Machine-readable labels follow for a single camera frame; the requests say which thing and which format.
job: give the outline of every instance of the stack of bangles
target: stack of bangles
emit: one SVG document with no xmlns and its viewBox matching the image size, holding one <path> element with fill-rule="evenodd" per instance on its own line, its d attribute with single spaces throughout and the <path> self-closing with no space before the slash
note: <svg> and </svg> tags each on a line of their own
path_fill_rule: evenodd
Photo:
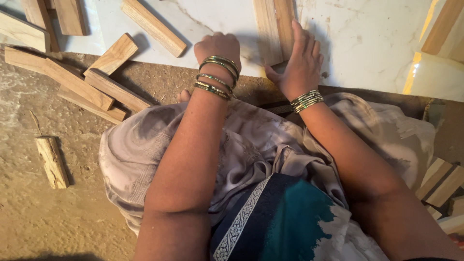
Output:
<svg viewBox="0 0 464 261">
<path fill-rule="evenodd" d="M 238 71 L 238 68 L 237 66 L 235 65 L 235 63 L 225 57 L 222 57 L 222 56 L 210 56 L 210 57 L 207 57 L 205 60 L 203 60 L 203 62 L 201 63 L 200 67 L 198 68 L 198 70 L 201 70 L 201 68 L 205 65 L 205 64 L 217 64 L 217 65 L 220 65 L 224 68 L 227 69 L 227 71 L 229 72 L 229 74 L 232 76 L 232 79 L 233 79 L 233 85 L 232 87 L 230 87 L 228 84 L 226 84 L 224 81 L 212 76 L 212 75 L 209 75 L 209 74 L 205 74 L 205 73 L 200 73 L 197 75 L 197 82 L 195 83 L 195 87 L 198 87 L 198 88 L 201 88 L 203 90 L 206 90 L 206 91 L 209 91 L 209 92 L 212 92 L 228 101 L 231 100 L 231 96 L 232 95 L 234 98 L 235 95 L 233 94 L 232 90 L 235 88 L 235 85 L 237 84 L 237 81 L 238 81 L 238 78 L 240 76 L 239 74 L 239 71 Z M 227 90 L 230 92 L 230 95 L 223 91 L 223 90 L 220 90 L 210 84 L 207 84 L 207 83 L 204 83 L 204 82 L 201 82 L 198 80 L 198 78 L 200 77 L 207 77 L 207 78 L 210 78 L 210 79 L 213 79 L 215 81 L 217 81 L 218 83 L 224 85 Z"/>
<path fill-rule="evenodd" d="M 313 90 L 296 97 L 292 102 L 291 106 L 296 113 L 300 113 L 302 110 L 308 108 L 311 105 L 322 102 L 324 99 L 318 90 Z"/>
</svg>

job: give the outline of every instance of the woman's left arm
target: woman's left arm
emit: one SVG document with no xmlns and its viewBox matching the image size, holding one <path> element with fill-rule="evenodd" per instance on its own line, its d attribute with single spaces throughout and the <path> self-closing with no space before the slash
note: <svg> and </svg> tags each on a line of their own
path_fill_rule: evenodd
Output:
<svg viewBox="0 0 464 261">
<path fill-rule="evenodd" d="M 194 51 L 198 63 L 219 55 L 234 61 L 240 69 L 240 47 L 233 35 L 205 36 Z M 206 64 L 201 73 L 229 86 L 233 83 L 228 71 L 216 64 Z M 214 80 L 200 80 L 227 91 Z M 200 88 L 193 93 L 147 191 L 134 260 L 208 259 L 208 208 L 226 112 L 225 99 Z"/>
</svg>

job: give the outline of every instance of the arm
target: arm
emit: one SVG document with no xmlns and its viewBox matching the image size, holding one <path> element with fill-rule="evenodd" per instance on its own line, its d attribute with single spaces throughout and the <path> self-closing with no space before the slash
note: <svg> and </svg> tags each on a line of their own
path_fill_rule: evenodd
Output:
<svg viewBox="0 0 464 261">
<path fill-rule="evenodd" d="M 268 78 L 288 100 L 317 89 L 323 56 L 314 36 L 293 22 L 295 45 L 283 75 L 266 66 Z M 441 257 L 464 260 L 422 203 L 377 153 L 324 103 L 300 112 L 311 134 L 332 155 L 353 218 L 391 260 Z"/>
<path fill-rule="evenodd" d="M 215 33 L 194 47 L 198 62 L 212 55 L 234 61 L 240 68 L 235 36 Z M 232 78 L 219 65 L 207 64 L 201 73 L 230 86 Z M 216 81 L 202 78 L 223 91 Z M 197 88 L 147 191 L 134 260 L 206 260 L 211 225 L 208 207 L 213 196 L 219 142 L 227 101 Z"/>
</svg>

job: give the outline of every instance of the woman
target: woman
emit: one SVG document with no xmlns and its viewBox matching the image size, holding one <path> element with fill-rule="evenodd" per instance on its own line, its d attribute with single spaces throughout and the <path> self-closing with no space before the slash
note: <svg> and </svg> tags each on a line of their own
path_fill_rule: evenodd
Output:
<svg viewBox="0 0 464 261">
<path fill-rule="evenodd" d="M 398 130 L 422 149 L 389 149 L 374 138 L 367 145 L 358 135 L 369 140 L 367 133 L 388 125 L 379 118 L 393 115 L 398 127 L 406 117 L 349 94 L 321 102 L 320 43 L 295 20 L 292 26 L 284 74 L 265 69 L 307 130 L 237 100 L 228 106 L 239 43 L 215 33 L 194 47 L 202 66 L 199 88 L 180 96 L 188 104 L 148 108 L 104 133 L 108 197 L 140 230 L 134 260 L 464 260 L 408 187 L 431 156 L 430 126 L 412 120 L 417 133 Z M 351 119 L 361 112 L 368 117 Z M 366 120 L 374 116 L 375 128 Z M 416 167 L 400 172 L 371 147 Z"/>
</svg>

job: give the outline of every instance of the embroidered border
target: embroidered border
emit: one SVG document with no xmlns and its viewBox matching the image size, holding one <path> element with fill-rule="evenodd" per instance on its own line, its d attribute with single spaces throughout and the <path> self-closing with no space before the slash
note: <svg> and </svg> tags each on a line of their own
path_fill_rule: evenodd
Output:
<svg viewBox="0 0 464 261">
<path fill-rule="evenodd" d="M 258 202 L 258 199 L 261 196 L 261 193 L 263 192 L 264 188 L 267 185 L 267 182 L 271 177 L 272 174 L 265 180 L 261 181 L 253 190 L 250 197 L 248 197 L 248 200 L 245 202 L 245 205 L 243 205 L 242 209 L 239 211 L 238 215 L 232 222 L 232 225 L 229 227 L 228 231 L 222 238 L 221 243 L 219 243 L 218 247 L 214 251 L 214 260 L 226 261 L 229 259 L 229 256 L 231 255 L 233 248 L 237 244 L 237 241 L 240 238 L 240 235 L 242 234 L 242 231 L 246 225 L 246 222 L 248 221 L 248 218 L 253 212 L 253 209 L 255 208 L 256 203 Z"/>
</svg>

